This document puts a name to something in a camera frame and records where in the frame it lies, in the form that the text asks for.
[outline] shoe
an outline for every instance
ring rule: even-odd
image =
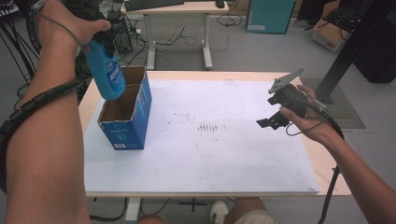
[[[222,201],[215,201],[210,210],[210,224],[223,224],[228,215],[228,208]]]

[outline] blue bottle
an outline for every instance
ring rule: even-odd
[[[125,77],[115,55],[109,56],[106,47],[96,40],[89,43],[88,65],[100,94],[105,100],[119,98],[125,90]]]

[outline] open box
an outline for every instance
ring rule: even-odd
[[[338,4],[339,1],[326,4],[323,8],[322,18],[328,18],[338,8]],[[344,47],[350,35],[349,31],[320,19],[314,26],[314,33],[311,38],[327,49],[336,52]]]
[[[105,101],[98,124],[116,150],[143,149],[149,123],[151,92],[145,67],[122,67],[122,96]]]

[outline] blue cardboard box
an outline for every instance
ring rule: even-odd
[[[98,124],[116,150],[143,149],[149,123],[151,91],[145,67],[122,67],[122,96],[105,101]]]

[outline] right hand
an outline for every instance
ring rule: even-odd
[[[316,98],[315,91],[313,89],[304,85],[297,85],[297,88],[306,94],[306,101],[308,101],[309,103],[312,103],[313,100]],[[324,120],[324,118],[322,118],[320,115],[318,115],[309,108],[306,109],[305,118],[303,119],[284,106],[281,106],[279,108],[279,111],[286,119],[293,122],[300,129],[300,131],[305,134],[305,136],[316,142],[321,143],[322,145],[325,145],[329,140],[332,140],[334,137],[339,137],[338,133],[326,120]]]

